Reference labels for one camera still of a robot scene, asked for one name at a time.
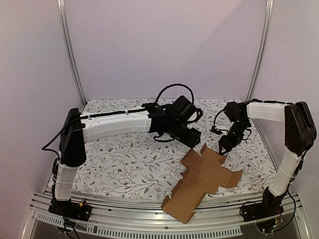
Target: leaf pattern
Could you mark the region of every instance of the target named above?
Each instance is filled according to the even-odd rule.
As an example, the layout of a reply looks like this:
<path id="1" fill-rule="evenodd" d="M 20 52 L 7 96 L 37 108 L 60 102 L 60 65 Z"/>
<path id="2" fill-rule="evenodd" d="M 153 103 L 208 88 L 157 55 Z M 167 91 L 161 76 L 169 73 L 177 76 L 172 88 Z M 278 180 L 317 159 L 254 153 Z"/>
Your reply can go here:
<path id="1" fill-rule="evenodd" d="M 84 112 L 98 113 L 134 108 L 152 99 L 117 99 L 89 101 Z M 194 149 L 199 152 L 203 144 L 218 150 L 220 135 L 210 132 L 218 111 L 232 100 L 195 100 L 204 111 L 203 117 L 193 127 L 202 132 L 201 143 Z M 173 102 L 161 99 L 160 104 Z M 221 114 L 217 125 L 231 126 Z M 85 144 L 87 160 L 77 171 L 73 183 L 74 192 L 92 196 L 113 196 L 163 200 L 182 178 L 185 167 L 180 160 L 189 148 L 174 140 L 169 143 L 155 142 L 155 133 L 127 133 L 97 139 Z M 264 190 L 275 176 L 276 170 L 269 154 L 252 126 L 250 137 L 228 154 L 224 165 L 231 170 L 243 169 L 236 188 L 219 187 L 215 195 L 230 196 Z"/>

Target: floral tablecloth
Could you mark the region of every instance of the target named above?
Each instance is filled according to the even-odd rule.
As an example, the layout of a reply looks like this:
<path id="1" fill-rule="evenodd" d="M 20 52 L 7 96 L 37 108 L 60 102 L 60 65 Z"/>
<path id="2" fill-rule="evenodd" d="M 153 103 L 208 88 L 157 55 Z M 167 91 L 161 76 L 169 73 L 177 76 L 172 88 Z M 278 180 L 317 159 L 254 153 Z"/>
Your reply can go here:
<path id="1" fill-rule="evenodd" d="M 89 101 L 84 112 L 97 113 L 129 109 L 152 99 L 117 99 Z M 204 111 L 203 117 L 193 125 L 202 132 L 201 143 L 194 149 L 200 151 L 206 142 L 218 151 L 221 137 L 209 130 L 218 111 L 231 100 L 198 99 L 195 105 Z M 173 102 L 160 100 L 160 104 Z M 221 114 L 217 125 L 231 126 L 228 118 Z M 180 160 L 189 148 L 174 140 L 159 143 L 153 140 L 156 133 L 127 133 L 101 138 L 85 144 L 87 160 L 77 171 L 73 191 L 95 196 L 142 198 L 162 200 L 182 178 L 185 167 Z M 231 170 L 243 169 L 242 178 L 236 188 L 219 187 L 215 195 L 230 196 L 263 191 L 275 176 L 275 168 L 258 134 L 252 134 L 228 154 L 224 165 Z"/>

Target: white wall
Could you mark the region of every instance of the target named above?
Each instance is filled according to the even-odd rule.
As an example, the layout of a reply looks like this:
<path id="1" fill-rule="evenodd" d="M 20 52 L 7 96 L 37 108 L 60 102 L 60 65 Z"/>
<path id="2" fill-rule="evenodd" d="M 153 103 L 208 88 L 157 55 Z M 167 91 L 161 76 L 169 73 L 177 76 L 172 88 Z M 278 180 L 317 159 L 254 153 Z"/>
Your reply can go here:
<path id="1" fill-rule="evenodd" d="M 87 98 L 155 98 L 185 83 L 197 98 L 244 99 L 266 1 L 68 0 Z M 180 89 L 163 97 L 176 97 Z"/>
<path id="2" fill-rule="evenodd" d="M 275 1 L 266 54 L 255 98 L 306 101 L 319 128 L 319 1 Z M 262 130 L 280 163 L 284 129 L 263 122 Z M 319 140 L 308 152 L 294 185 L 314 238 L 319 238 Z"/>
<path id="3" fill-rule="evenodd" d="M 54 155 L 41 151 L 80 101 L 56 0 L 2 1 L 0 7 L 0 238 L 16 239 Z"/>

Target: cardboard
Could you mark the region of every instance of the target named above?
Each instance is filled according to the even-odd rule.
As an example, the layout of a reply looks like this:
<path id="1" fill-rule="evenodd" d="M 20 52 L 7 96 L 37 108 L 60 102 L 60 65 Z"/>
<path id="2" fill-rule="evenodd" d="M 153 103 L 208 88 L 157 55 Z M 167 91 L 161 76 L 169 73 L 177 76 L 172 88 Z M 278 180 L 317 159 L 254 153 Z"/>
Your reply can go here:
<path id="1" fill-rule="evenodd" d="M 167 195 L 161 205 L 164 212 L 184 224 L 193 217 L 206 193 L 215 194 L 219 186 L 236 187 L 243 173 L 222 167 L 227 156 L 207 148 L 206 144 L 200 153 L 190 149 L 184 156 L 181 163 L 187 169 L 183 179 L 173 188 L 171 198 Z"/>

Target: flattened cardboard box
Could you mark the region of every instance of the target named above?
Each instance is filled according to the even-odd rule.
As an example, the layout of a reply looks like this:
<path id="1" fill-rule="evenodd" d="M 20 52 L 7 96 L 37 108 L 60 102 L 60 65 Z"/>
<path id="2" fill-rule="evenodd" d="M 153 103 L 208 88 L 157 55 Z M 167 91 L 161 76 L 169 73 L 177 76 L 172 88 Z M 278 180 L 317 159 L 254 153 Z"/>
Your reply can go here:
<path id="1" fill-rule="evenodd" d="M 206 193 L 215 194 L 219 186 L 236 187 L 243 170 L 231 171 L 221 166 L 225 155 L 207 148 L 204 144 L 201 156 L 191 149 L 181 160 L 186 167 L 183 179 L 173 188 L 171 198 L 167 195 L 161 208 L 182 223 L 187 223 L 195 214 Z"/>

